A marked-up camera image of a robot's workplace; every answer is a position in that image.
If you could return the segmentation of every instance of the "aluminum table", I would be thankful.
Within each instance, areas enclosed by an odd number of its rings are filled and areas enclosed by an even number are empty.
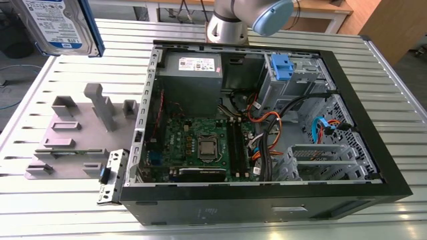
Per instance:
[[[413,195],[333,221],[141,226],[122,206],[96,206],[94,179],[26,180],[57,95],[89,102],[101,83],[113,103],[141,100],[153,39],[204,41],[204,26],[97,19],[104,57],[50,57],[0,135],[0,237],[45,239],[424,239],[427,238],[427,114],[371,42],[357,36],[249,32],[250,45],[334,52]]]

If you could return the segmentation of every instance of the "metal bracket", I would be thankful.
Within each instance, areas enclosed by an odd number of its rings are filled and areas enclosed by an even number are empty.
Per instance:
[[[106,166],[100,171],[100,189],[96,204],[121,205],[120,193],[126,173],[129,151],[120,149],[109,153]]]

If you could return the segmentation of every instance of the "blue cable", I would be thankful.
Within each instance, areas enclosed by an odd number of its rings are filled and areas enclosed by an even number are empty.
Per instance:
[[[13,107],[13,106],[16,106],[17,104],[20,104],[21,103],[21,101],[18,101],[17,103],[13,103],[12,105],[9,105],[9,106],[4,106],[4,107],[0,107],[0,110],[2,110],[2,109],[8,109],[8,108],[10,108],[10,107]]]
[[[321,116],[317,116],[313,120],[312,120],[312,124],[310,124],[310,136],[312,136],[312,140],[313,143],[317,142],[317,133],[316,133],[316,128],[317,128],[317,121],[321,119]]]
[[[330,126],[330,124],[328,124],[328,121],[325,120],[325,118],[324,118],[322,116],[317,116],[317,117],[312,120],[312,125],[310,125],[310,136],[312,136],[313,143],[317,142],[317,133],[316,133],[317,121],[321,122],[321,124],[322,124],[322,126],[324,126],[325,128],[329,127],[330,129],[334,129],[334,126]]]

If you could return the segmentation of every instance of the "white label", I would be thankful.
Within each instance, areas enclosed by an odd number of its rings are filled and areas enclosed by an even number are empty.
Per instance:
[[[54,155],[66,156],[66,155],[77,155],[74,152],[54,152]]]
[[[260,175],[261,174],[261,169],[258,167],[253,167],[253,174]]]
[[[254,107],[256,109],[260,109],[260,108],[261,108],[261,105],[254,101],[254,102],[253,102],[253,107]]]
[[[302,206],[273,206],[270,209],[273,212],[297,212],[297,211],[306,212],[308,211]]]
[[[336,11],[334,11],[334,13],[336,13],[336,14],[349,14],[349,11],[340,11],[340,10],[336,10]]]
[[[214,60],[213,58],[181,57],[177,69],[180,71],[214,72]]]
[[[73,21],[64,15],[64,0],[21,0],[45,40],[57,48],[77,49],[81,39]]]

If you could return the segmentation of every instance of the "green circuit board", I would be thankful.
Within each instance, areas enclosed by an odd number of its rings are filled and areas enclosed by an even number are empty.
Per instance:
[[[242,142],[246,143],[246,136],[253,132],[253,125],[249,122],[237,123],[241,129]],[[216,158],[200,159],[198,140],[206,138],[216,141]],[[202,119],[202,118],[170,118],[165,125],[164,148],[161,152],[161,167],[150,170],[154,182],[165,182],[170,169],[174,168],[213,168],[226,170],[228,182],[254,181],[254,176],[249,173],[249,157],[246,149],[244,152],[245,165],[248,167],[248,176],[232,175],[230,159],[226,136],[225,119]]]

